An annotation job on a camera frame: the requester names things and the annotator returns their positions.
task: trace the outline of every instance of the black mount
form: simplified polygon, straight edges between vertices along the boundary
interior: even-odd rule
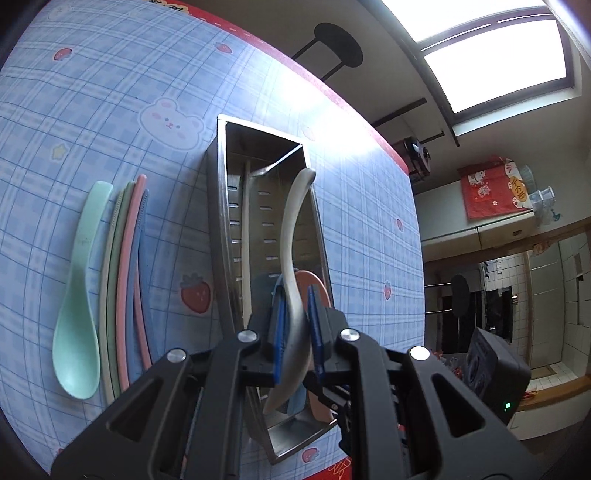
[[[316,372],[304,385],[336,409],[354,480],[539,476],[525,447],[426,349],[384,349],[310,295]],[[253,314],[212,350],[170,351],[58,455],[51,477],[238,479],[244,389],[274,385],[276,315]]]

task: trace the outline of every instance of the metal basket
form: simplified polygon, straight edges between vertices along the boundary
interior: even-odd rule
[[[251,171],[268,166],[298,145],[302,148],[251,184],[249,195],[249,254],[252,311],[271,306],[271,292],[281,273],[279,237],[285,200],[296,175],[309,167],[307,149],[290,135],[248,121],[219,115],[217,136],[207,149],[207,194],[213,279],[222,333],[233,336],[244,328],[242,318],[242,208],[246,163]],[[294,234],[294,266],[314,272],[332,301],[320,219],[310,189],[301,207]],[[275,410],[263,415],[267,389],[247,388],[244,418],[250,436],[263,446],[272,464],[278,463],[330,430],[309,402],[301,412]]]

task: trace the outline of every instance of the table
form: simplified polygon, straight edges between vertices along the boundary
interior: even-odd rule
[[[190,135],[170,141],[142,113],[174,106]],[[185,305],[183,277],[212,285],[203,153],[220,113],[308,145],[335,306],[384,346],[423,343],[420,239],[394,150],[341,98],[277,50],[224,20],[159,0],[53,0],[0,72],[0,407],[40,465],[103,410],[68,397],[51,342],[74,229],[94,182],[115,189],[89,270],[96,307],[117,193],[148,177],[150,303],[161,352],[207,349],[217,307]],[[300,479],[342,460],[337,429],[271,467],[247,442],[242,477]]]

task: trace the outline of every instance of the white spoon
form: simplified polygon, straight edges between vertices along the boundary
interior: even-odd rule
[[[281,222],[279,258],[287,306],[290,312],[290,327],[283,352],[281,382],[269,392],[263,408],[265,414],[285,403],[296,392],[306,376],[310,363],[312,352],[310,329],[294,274],[292,247],[296,229],[295,222],[300,213],[301,204],[315,178],[316,172],[312,168],[301,170],[291,185],[285,202],[285,212]]]

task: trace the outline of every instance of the blue gripper pad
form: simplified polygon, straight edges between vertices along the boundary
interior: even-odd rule
[[[308,321],[310,322],[310,339],[312,342],[312,355],[314,357],[314,370],[318,378],[324,378],[324,344],[320,333],[320,319],[316,294],[312,285],[308,287]]]
[[[289,325],[287,324],[287,299],[285,298],[285,290],[283,286],[275,287],[273,293],[273,304],[277,303],[277,326],[275,328],[275,339],[273,341],[273,378],[275,384],[281,382],[281,368],[283,365],[283,350],[285,350],[285,339],[287,337]]]

